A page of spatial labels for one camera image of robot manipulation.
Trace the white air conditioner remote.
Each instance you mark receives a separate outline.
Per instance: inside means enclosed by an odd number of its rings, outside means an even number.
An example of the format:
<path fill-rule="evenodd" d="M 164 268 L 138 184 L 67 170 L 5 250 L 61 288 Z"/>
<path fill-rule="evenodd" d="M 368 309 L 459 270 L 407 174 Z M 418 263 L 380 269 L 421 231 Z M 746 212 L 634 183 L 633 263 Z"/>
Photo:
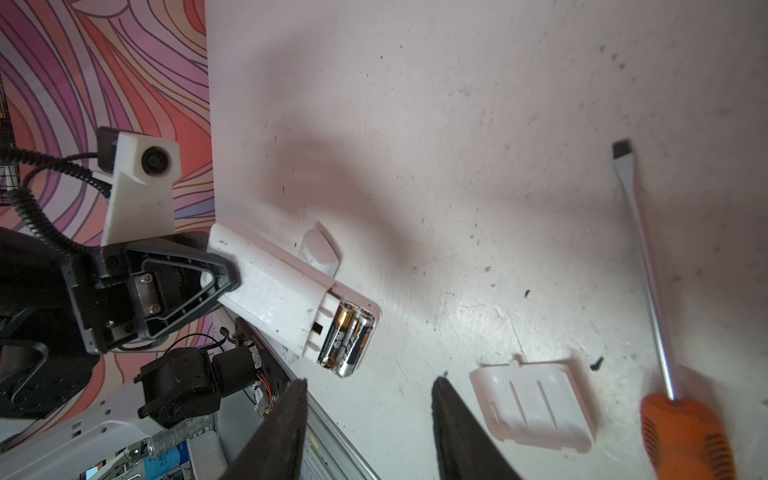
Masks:
<path fill-rule="evenodd" d="M 341 302 L 356 314 L 370 313 L 373 331 L 354 373 L 359 369 L 381 317 L 380 307 L 265 238 L 220 222 L 210 230 L 207 250 L 234 262 L 241 284 L 219 302 L 289 352 L 318 364 L 318 357 Z M 325 370 L 340 377 L 336 361 Z"/>

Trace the white battery cover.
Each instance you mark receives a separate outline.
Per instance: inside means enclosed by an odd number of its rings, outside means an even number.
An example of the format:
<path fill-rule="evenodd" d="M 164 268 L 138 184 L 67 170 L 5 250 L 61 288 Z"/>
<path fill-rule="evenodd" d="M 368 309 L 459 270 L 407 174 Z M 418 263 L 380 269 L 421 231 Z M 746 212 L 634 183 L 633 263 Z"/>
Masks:
<path fill-rule="evenodd" d="M 595 422 L 572 361 L 487 364 L 469 381 L 495 440 L 576 454 L 595 446 Z"/>

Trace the orange black flathead screwdriver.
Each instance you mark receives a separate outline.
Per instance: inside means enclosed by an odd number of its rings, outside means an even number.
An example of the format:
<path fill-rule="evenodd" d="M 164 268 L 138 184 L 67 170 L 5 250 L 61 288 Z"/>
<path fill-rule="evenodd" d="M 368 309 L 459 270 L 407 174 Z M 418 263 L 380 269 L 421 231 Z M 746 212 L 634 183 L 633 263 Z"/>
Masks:
<path fill-rule="evenodd" d="M 713 409 L 684 396 L 672 355 L 672 342 L 657 286 L 650 237 L 641 206 L 636 155 L 629 139 L 612 144 L 612 161 L 634 223 L 663 382 L 662 393 L 640 406 L 643 446 L 659 479 L 735 479 L 737 469 L 724 426 Z"/>

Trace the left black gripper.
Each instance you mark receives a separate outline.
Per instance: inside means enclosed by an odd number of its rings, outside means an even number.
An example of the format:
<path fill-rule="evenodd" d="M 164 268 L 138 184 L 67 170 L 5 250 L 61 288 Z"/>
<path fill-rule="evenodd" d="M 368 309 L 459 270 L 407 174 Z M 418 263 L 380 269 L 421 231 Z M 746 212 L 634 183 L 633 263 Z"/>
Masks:
<path fill-rule="evenodd" d="M 217 309 L 241 281 L 233 261 L 207 250 L 208 239 L 168 235 L 75 247 L 61 272 L 86 351 L 155 340 Z"/>

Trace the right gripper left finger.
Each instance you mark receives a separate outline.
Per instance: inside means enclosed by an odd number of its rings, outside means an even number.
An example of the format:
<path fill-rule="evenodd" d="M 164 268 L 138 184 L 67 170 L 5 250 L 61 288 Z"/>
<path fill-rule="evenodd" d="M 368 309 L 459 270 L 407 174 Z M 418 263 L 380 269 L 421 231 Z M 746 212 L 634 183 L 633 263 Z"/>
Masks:
<path fill-rule="evenodd" d="M 299 479 L 307 419 L 307 381 L 294 380 L 221 479 Z"/>

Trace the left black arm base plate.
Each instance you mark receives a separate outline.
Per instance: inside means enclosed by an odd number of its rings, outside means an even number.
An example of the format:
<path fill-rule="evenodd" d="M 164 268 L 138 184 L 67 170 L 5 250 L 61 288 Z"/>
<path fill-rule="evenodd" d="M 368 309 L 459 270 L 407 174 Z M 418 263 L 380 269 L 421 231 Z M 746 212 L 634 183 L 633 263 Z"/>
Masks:
<path fill-rule="evenodd" d="M 261 393 L 256 403 L 256 410 L 261 416 L 266 416 L 288 389 L 293 381 L 293 375 L 266 337 L 255 327 L 241 317 L 236 317 L 235 331 L 238 344 L 247 345 L 253 353 L 257 381 L 252 390 L 254 397 L 257 397 L 257 392 Z"/>

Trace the black gold AAA battery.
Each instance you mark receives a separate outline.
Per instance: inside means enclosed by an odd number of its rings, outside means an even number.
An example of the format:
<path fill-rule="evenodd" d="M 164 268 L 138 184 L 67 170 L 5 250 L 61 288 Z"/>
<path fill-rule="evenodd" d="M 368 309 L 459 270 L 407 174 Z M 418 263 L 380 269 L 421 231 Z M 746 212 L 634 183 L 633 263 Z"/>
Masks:
<path fill-rule="evenodd" d="M 328 336 L 323 344 L 318 357 L 318 363 L 326 368 L 332 369 L 336 356 L 343 343 L 345 335 L 356 315 L 355 308 L 347 303 L 341 302 L 330 326 Z"/>

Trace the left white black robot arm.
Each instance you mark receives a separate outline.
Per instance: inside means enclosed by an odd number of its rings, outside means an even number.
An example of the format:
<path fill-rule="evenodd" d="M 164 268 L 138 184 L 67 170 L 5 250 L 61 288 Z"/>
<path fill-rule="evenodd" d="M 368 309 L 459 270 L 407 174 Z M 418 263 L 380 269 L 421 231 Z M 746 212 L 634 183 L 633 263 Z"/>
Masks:
<path fill-rule="evenodd" d="M 56 251 L 1 233 L 1 414 L 39 420 L 90 382 L 98 359 L 218 307 L 238 284 L 204 235 Z"/>

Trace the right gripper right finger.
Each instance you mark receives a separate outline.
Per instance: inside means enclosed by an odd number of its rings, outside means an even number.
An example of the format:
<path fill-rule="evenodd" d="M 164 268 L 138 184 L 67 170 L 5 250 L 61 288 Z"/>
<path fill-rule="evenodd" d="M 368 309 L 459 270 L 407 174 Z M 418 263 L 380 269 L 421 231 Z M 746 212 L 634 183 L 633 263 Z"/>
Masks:
<path fill-rule="evenodd" d="M 435 380 L 431 394 L 440 479 L 521 479 L 447 377 Z"/>

